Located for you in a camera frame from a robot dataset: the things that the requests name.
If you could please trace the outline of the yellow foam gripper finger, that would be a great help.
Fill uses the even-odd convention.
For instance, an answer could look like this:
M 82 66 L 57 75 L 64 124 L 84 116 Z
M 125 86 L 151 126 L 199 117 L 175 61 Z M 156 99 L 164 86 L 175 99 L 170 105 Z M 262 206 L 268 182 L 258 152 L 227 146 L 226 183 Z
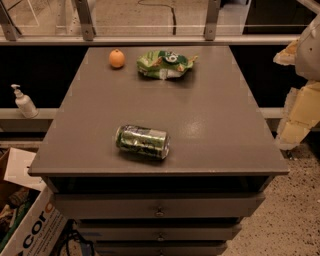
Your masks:
M 298 39 L 293 40 L 287 45 L 285 49 L 278 52 L 274 58 L 273 62 L 279 65 L 288 66 L 295 64 L 295 57 L 297 52 Z
M 291 88 L 277 128 L 275 144 L 292 150 L 320 122 L 320 82 L 308 81 L 301 89 Z

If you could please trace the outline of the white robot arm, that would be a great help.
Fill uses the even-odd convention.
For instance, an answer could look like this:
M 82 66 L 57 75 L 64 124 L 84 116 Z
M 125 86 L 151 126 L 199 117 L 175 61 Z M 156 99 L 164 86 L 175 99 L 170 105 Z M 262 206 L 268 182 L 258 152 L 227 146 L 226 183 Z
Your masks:
M 273 61 L 293 65 L 296 74 L 307 80 L 301 89 L 290 89 L 277 128 L 278 148 L 292 150 L 320 122 L 320 14 Z

